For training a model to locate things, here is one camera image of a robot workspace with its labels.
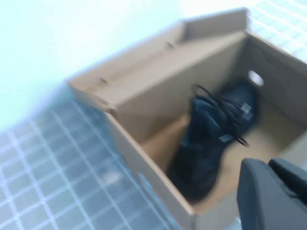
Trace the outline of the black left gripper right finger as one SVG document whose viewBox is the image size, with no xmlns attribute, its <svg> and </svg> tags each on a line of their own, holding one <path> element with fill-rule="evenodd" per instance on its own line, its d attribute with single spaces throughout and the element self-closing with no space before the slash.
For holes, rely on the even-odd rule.
<svg viewBox="0 0 307 230">
<path fill-rule="evenodd" d="M 281 158 L 273 158 L 268 165 L 300 200 L 307 199 L 307 172 Z"/>
</svg>

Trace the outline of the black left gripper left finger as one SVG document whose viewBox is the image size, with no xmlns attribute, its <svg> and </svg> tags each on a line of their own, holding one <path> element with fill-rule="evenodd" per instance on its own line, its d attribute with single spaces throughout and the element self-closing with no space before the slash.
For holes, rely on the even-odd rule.
<svg viewBox="0 0 307 230">
<path fill-rule="evenodd" d="M 236 195 L 241 228 L 305 230 L 307 200 L 300 200 L 268 163 L 252 158 L 241 162 Z"/>
</svg>

